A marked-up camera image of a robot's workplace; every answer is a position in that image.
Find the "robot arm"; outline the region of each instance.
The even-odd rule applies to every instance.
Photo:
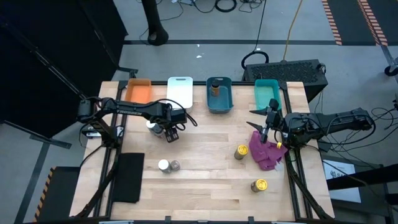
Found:
[[[102,136],[106,147],[115,147],[115,144],[118,144],[116,129],[109,127],[102,119],[103,116],[111,113],[142,116],[151,123],[157,123],[165,130],[168,142],[178,139],[176,125],[187,122],[185,110],[173,110],[170,103],[155,101],[141,104],[98,97],[80,101],[77,120],[83,124],[92,125]]]
[[[271,99],[269,107],[263,110],[250,111],[255,114],[266,115],[265,126],[248,122],[261,133],[261,141],[265,143],[268,130],[273,129],[287,134],[287,147],[301,147],[311,139],[320,139],[328,134],[342,130],[369,130],[374,121],[366,110],[357,108],[352,111],[336,114],[321,113],[289,113],[282,118],[277,111],[279,104]]]

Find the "blue bin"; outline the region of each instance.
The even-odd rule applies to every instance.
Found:
[[[271,98],[278,101],[278,110],[282,109],[279,95],[279,84],[277,80],[256,80],[254,83],[254,97],[256,99],[257,110],[267,107]]]
[[[214,79],[220,82],[220,93],[218,96],[211,95],[211,83]],[[210,113],[221,114],[228,113],[232,107],[232,81],[228,77],[211,77],[207,79],[206,91],[207,91],[207,107],[209,107]]]

